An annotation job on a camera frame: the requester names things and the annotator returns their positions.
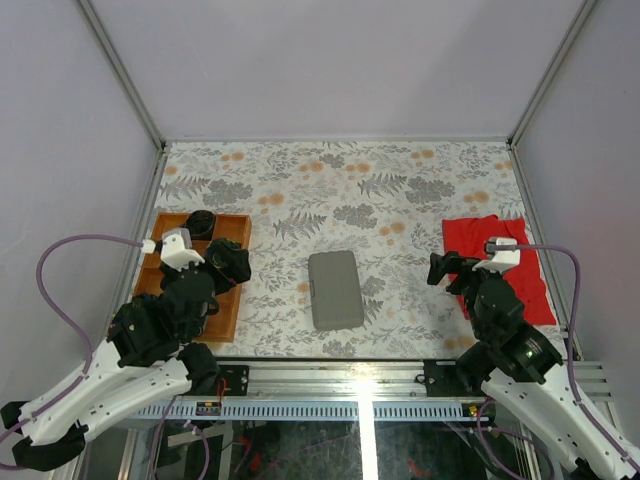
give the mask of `red cloth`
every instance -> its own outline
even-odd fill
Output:
[[[466,257],[487,258],[484,244],[490,237],[511,237],[518,243],[529,244],[524,227],[522,218],[498,220],[496,215],[443,220],[444,250],[454,250]],[[520,265],[509,270],[504,278],[524,303],[527,322],[531,325],[555,325],[556,319],[547,302],[546,286],[540,278],[538,255],[534,250],[522,250],[520,255]],[[458,297],[458,301],[465,311],[462,297]]]

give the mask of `gray box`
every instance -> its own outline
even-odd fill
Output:
[[[309,285],[313,326],[317,330],[356,328],[364,324],[364,307],[353,252],[311,255]]]

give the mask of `patterned table surface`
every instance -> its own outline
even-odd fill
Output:
[[[499,142],[175,143],[155,212],[250,215],[253,278],[221,355],[455,358],[474,342],[454,297],[427,285],[443,218],[525,214]],[[319,332],[307,260],[352,250],[365,324]],[[564,351],[558,328],[543,331]]]

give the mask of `orange wooden tray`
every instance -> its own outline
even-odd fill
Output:
[[[151,239],[158,241],[162,239],[162,234],[171,229],[184,225],[187,221],[188,213],[160,213],[153,227]],[[216,224],[213,228],[213,238],[228,238],[242,245],[242,248],[249,247],[251,236],[251,219],[247,215],[216,215]],[[200,255],[209,245],[208,240],[194,240],[193,248]],[[145,256],[138,277],[138,283],[134,290],[134,295],[149,293],[160,295],[160,255],[150,253]],[[220,304],[220,311],[211,315],[207,319],[207,325],[202,336],[194,339],[200,342],[233,342],[236,333],[236,322],[238,320],[238,309],[240,308],[240,296],[242,286],[237,286],[227,293],[217,295],[216,299]]]

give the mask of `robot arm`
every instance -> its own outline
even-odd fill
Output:
[[[629,458],[620,457],[575,401],[560,353],[524,320],[524,304],[502,278],[519,264],[519,252],[495,251],[496,245],[514,244],[513,239],[491,239],[488,260],[457,252],[431,254],[428,283],[437,285],[444,275],[457,275],[447,291],[463,296],[478,339],[456,362],[459,380],[468,391],[481,390],[509,409],[556,454],[572,479],[640,479]],[[640,450],[578,389],[582,406],[628,457],[640,461]]]
[[[163,264],[176,273],[165,282],[164,293],[135,298],[119,309],[86,374],[78,367],[42,396],[10,402],[0,410],[7,429],[29,420],[18,431],[24,438],[13,447],[17,466],[57,468],[146,405],[213,386],[219,369],[211,351],[189,342],[217,309],[215,282],[204,259],[190,247],[186,229],[167,232],[158,244],[145,240],[142,251],[160,251]],[[180,350],[181,344],[187,345]],[[82,382],[62,401],[34,415],[78,377]]]

